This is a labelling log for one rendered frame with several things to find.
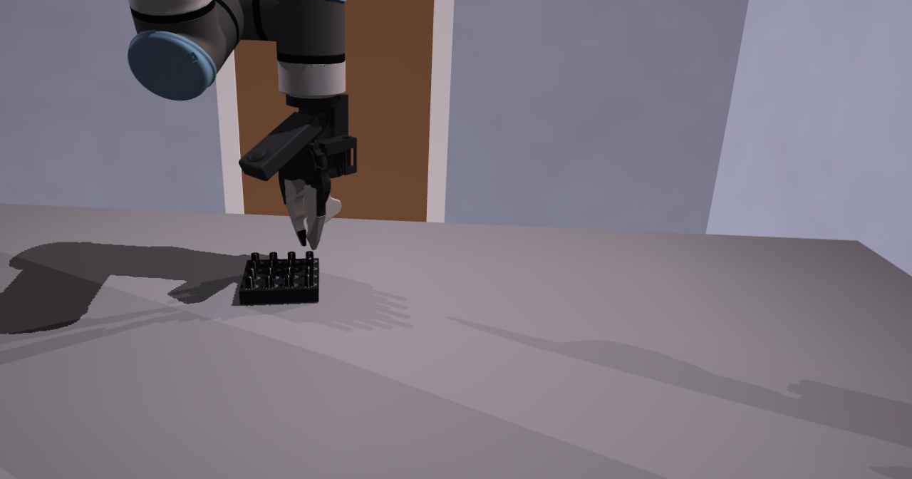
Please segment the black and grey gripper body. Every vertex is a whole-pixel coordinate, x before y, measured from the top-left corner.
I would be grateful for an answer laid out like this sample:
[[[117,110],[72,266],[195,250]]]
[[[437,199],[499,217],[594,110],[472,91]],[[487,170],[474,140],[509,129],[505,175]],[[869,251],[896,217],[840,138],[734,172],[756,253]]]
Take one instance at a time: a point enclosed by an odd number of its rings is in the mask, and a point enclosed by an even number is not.
[[[300,114],[316,116],[322,129],[283,166],[292,180],[305,180],[306,185],[310,185],[316,176],[316,160],[319,166],[326,167],[330,179],[356,172],[356,138],[348,135],[348,95],[339,95],[339,105],[338,96],[301,98],[286,95],[286,104],[299,108]],[[354,148],[354,166],[351,166],[351,148]]]

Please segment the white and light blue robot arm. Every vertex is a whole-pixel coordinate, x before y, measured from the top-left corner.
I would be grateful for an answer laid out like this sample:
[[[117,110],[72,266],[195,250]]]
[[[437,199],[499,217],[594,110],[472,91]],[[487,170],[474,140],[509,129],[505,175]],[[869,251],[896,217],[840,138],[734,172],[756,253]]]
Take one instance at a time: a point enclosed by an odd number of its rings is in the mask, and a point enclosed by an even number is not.
[[[214,83],[240,40],[275,41],[278,91],[343,95],[345,1],[128,0],[137,31],[128,66],[151,93],[187,101]],[[321,131],[316,116],[293,112],[242,156],[242,172],[271,179]]]

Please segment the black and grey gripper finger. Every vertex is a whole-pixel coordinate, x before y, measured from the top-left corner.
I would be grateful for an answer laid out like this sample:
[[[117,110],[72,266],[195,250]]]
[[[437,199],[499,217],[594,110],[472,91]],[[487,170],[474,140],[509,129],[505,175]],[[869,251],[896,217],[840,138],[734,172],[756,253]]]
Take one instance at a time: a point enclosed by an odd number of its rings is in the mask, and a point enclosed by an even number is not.
[[[292,180],[292,176],[287,175],[283,168],[278,170],[278,182],[294,231],[299,238],[301,246],[305,247],[306,230],[304,220],[309,216],[309,207],[307,207],[305,202],[305,191],[310,189],[311,185],[306,185],[305,180]]]
[[[326,173],[326,167],[319,166],[316,160],[316,176],[311,180],[311,187],[305,191],[305,202],[309,207],[309,216],[306,219],[309,231],[306,238],[311,249],[316,249],[321,239],[323,224],[338,215],[341,209],[340,200],[330,196],[331,180]]]

